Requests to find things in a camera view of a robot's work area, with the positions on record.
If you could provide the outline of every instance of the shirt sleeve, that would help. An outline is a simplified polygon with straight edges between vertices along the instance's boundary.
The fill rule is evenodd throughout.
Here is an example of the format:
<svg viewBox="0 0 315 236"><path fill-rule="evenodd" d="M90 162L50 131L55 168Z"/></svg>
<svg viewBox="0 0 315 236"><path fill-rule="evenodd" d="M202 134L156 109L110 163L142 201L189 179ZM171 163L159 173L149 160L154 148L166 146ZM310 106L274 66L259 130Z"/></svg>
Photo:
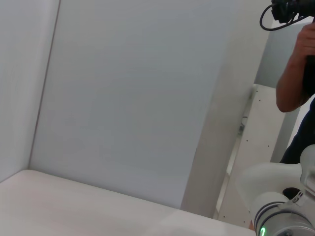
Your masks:
<svg viewBox="0 0 315 236"><path fill-rule="evenodd" d="M312 64L307 64L305 66L303 90L309 97L312 97L315 94L315 66Z"/></svg>

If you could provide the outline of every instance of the dark shirt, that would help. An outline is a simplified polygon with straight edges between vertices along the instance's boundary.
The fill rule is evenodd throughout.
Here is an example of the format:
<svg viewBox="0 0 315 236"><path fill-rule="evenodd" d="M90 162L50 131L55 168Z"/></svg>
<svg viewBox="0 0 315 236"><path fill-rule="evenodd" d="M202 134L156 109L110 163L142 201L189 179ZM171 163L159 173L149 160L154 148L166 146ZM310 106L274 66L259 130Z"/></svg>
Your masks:
<svg viewBox="0 0 315 236"><path fill-rule="evenodd" d="M312 97L315 94L315 70L313 66L306 66L303 78L303 90ZM291 145L286 150L281 163L297 164L305 148L315 144L315 100L310 105L310 110L304 117L300 128Z"/></svg>

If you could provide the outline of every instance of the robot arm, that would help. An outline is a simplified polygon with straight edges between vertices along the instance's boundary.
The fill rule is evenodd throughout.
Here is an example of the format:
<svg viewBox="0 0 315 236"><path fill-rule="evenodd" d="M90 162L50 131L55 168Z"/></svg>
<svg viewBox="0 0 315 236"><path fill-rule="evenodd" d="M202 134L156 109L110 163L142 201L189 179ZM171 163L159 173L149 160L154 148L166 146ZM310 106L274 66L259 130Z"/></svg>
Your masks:
<svg viewBox="0 0 315 236"><path fill-rule="evenodd" d="M303 151L301 164L265 163L247 169L236 187L258 236L315 235L315 145ZM290 187L301 189L291 201L282 194Z"/></svg>

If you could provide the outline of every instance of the black cable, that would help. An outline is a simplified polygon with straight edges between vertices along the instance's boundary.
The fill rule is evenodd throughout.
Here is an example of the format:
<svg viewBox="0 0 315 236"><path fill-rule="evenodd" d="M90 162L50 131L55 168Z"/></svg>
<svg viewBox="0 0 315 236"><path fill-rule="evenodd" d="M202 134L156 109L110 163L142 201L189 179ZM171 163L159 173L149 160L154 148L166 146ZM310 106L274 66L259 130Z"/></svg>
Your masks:
<svg viewBox="0 0 315 236"><path fill-rule="evenodd" d="M283 29L283 28L285 28L285 27L288 27L288 26L290 26L290 25L293 25L293 24L295 24L295 23L297 23L297 22L299 22L299 21L302 21L302 20L304 20L305 18L307 18L308 16L302 16L302 17L299 17L297 20L295 20L294 21L294 18L293 19L291 19L291 21L289 22L289 23L287 23L287 24L285 24L285 25L283 25L283 26L279 26L279 27L276 27L276 28L266 28L264 25L263 25L263 23L262 23L262 20L264 19L264 16L265 16L265 14L266 14L266 12L271 8L271 7L273 7L273 6L275 6L276 4L271 4L270 6L268 6L263 12L262 12L262 14L261 14L261 17L260 17L260 21L259 21L259 23L260 23L260 27L262 27L264 30L266 30L266 31L276 31L276 30L280 30L280 29Z"/></svg>

